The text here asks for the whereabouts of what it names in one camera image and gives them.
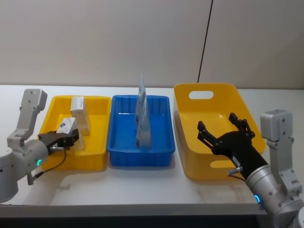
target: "green led light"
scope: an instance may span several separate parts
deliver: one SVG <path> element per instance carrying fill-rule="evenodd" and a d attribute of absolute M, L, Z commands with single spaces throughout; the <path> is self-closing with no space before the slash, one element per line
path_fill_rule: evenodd
<path fill-rule="evenodd" d="M 39 160 L 37 161 L 37 166 L 39 166 L 41 163 L 42 163 L 42 160 L 39 159 Z"/>

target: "white box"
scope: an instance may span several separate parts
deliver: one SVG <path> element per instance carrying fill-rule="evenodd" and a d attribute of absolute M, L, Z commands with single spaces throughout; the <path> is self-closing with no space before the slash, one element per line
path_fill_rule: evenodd
<path fill-rule="evenodd" d="M 86 103 L 83 96 L 72 97 L 71 114 L 76 118 L 77 127 L 82 135 L 90 134 L 90 119 L 86 110 Z"/>
<path fill-rule="evenodd" d="M 74 129 L 77 129 L 76 119 L 74 117 L 63 118 L 61 124 L 58 128 L 57 133 L 71 133 Z M 81 132 L 78 130 L 79 139 L 75 142 L 75 149 L 78 151 L 82 151 L 85 149 L 85 141 Z"/>

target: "basket handle hole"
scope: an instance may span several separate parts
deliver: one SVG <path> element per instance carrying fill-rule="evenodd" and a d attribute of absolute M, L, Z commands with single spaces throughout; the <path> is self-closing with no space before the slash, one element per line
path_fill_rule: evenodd
<path fill-rule="evenodd" d="M 189 93 L 189 98 L 194 100 L 199 99 L 211 99 L 213 98 L 213 92 L 212 91 L 192 91 Z"/>

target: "white wall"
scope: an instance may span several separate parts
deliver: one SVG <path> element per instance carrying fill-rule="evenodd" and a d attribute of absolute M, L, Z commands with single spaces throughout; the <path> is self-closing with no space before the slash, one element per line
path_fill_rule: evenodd
<path fill-rule="evenodd" d="M 211 0 L 1 0 L 0 84 L 196 82 Z"/>
<path fill-rule="evenodd" d="M 200 82 L 304 88 L 304 1 L 214 0 Z"/>

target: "white table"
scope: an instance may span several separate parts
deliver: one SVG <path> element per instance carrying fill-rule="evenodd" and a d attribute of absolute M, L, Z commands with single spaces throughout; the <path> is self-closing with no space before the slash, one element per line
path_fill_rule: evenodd
<path fill-rule="evenodd" d="M 135 95 L 137 88 L 0 85 L 0 153 L 6 138 L 15 130 L 23 91 L 41 88 L 48 94 L 46 108 L 38 115 L 36 138 L 51 98 L 55 95 Z M 260 114 L 280 108 L 293 113 L 293 161 L 299 180 L 304 183 L 304 90 L 239 90 L 257 125 Z M 149 95 L 170 99 L 172 88 L 147 88 Z M 104 171 L 51 171 L 28 186 L 26 177 L 18 181 L 19 192 L 0 206 L 0 217 L 66 217 L 115 215 L 231 215 L 264 214 L 255 198 L 239 180 L 194 183 L 182 169 L 178 146 L 169 168 L 107 167 Z M 263 157 L 269 162 L 269 149 Z"/>

